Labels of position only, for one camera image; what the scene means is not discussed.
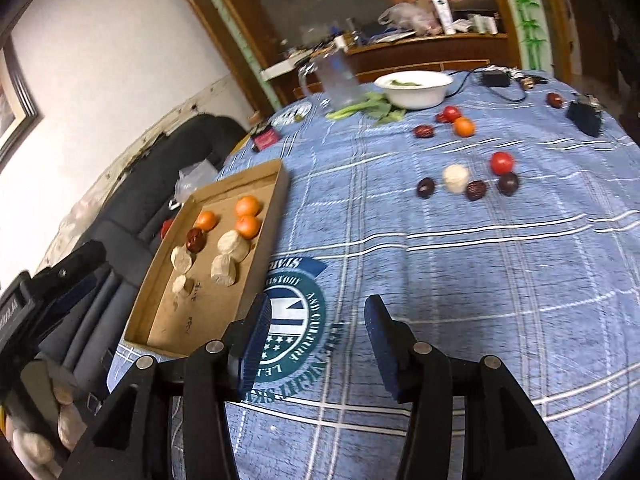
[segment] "picture frame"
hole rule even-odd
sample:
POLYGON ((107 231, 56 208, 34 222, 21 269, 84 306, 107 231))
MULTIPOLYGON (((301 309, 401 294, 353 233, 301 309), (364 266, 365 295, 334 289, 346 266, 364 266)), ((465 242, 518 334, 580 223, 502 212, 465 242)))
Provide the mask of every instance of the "picture frame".
POLYGON ((0 48, 0 171, 37 118, 9 37, 0 48))

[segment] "leafy green vegetable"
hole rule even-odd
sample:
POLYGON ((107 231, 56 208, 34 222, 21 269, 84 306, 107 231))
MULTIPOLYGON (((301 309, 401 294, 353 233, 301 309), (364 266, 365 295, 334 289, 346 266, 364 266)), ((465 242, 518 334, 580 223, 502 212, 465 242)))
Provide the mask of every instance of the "leafy green vegetable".
POLYGON ((389 84, 393 86, 420 86, 418 83, 412 83, 411 81, 403 83, 402 81, 398 81, 398 79, 392 79, 389 84))
POLYGON ((347 106, 341 110, 330 112, 327 119, 340 120, 351 117, 357 112, 364 113, 371 119, 376 119, 376 126, 379 124, 395 123, 404 119, 406 110, 396 108, 386 98, 384 94, 378 92, 365 92, 366 101, 347 106))

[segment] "metal screw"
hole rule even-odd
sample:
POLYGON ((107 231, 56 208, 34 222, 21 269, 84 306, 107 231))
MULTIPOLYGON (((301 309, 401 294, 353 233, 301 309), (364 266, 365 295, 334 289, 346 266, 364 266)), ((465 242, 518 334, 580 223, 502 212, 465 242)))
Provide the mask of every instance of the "metal screw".
POLYGON ((502 364, 502 361, 500 361, 500 359, 498 359, 495 355, 488 355, 487 357, 484 358, 484 365, 487 368, 492 368, 493 370, 497 370, 498 368, 500 368, 501 364, 502 364))
POLYGON ((433 350, 433 347, 429 343, 425 343, 423 341, 418 341, 414 345, 414 352, 417 354, 427 355, 433 350))
POLYGON ((136 361, 136 366, 141 370, 146 370, 154 363, 154 359, 150 355, 143 355, 136 361))
POLYGON ((222 352, 225 344, 220 341, 220 339, 214 339, 213 341, 209 341, 207 346, 205 346, 205 350, 210 354, 217 354, 218 352, 222 352))

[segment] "pitcher handle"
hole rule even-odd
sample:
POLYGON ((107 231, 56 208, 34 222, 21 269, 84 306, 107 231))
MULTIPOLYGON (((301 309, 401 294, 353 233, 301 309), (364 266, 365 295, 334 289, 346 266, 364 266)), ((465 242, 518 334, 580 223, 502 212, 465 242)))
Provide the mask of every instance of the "pitcher handle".
POLYGON ((309 86, 306 84, 306 76, 315 72, 317 69, 318 67, 313 61, 309 61, 298 69, 298 82, 300 83, 300 89, 311 103, 316 103, 316 99, 313 98, 311 90, 309 90, 309 86))

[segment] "cardboard box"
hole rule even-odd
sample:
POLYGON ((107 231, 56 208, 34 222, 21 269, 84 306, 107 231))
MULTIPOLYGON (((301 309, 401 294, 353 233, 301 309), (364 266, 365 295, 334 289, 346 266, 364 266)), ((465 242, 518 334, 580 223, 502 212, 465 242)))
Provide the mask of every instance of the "cardboard box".
POLYGON ((242 319, 258 292, 264 289, 280 218, 287 199, 289 176, 279 159, 229 176, 192 194, 176 216, 146 273, 133 306, 124 341, 142 351, 183 357, 212 339, 220 338, 226 327, 242 319), (262 202, 258 218, 260 234, 252 240, 249 255, 238 264, 236 282, 229 287, 210 279, 211 262, 219 254, 218 240, 236 223, 236 201, 254 195, 262 202), (201 211, 211 210, 220 221, 207 235, 207 245, 195 255, 186 273, 195 286, 188 298, 172 293, 178 272, 171 252, 184 245, 201 211))

